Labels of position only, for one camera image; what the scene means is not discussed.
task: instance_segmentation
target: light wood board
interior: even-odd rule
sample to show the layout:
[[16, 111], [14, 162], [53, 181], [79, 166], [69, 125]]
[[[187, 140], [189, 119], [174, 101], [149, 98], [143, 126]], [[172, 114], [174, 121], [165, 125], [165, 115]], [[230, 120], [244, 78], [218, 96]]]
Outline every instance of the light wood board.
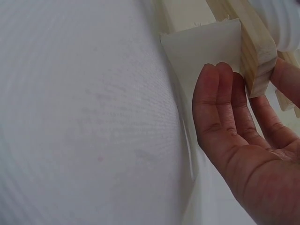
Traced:
[[274, 40], [247, 0], [206, 0], [216, 20], [239, 18], [242, 24], [240, 72], [244, 76], [248, 96], [265, 94], [277, 50]]

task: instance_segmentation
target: palm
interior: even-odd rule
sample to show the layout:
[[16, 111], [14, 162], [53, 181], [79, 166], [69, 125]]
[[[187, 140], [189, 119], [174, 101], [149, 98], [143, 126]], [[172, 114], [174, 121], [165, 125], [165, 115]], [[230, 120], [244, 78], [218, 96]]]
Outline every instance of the palm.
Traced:
[[193, 98], [199, 145], [256, 222], [299, 223], [300, 139], [265, 96], [250, 103], [266, 139], [256, 131], [243, 78], [227, 64], [206, 65]]

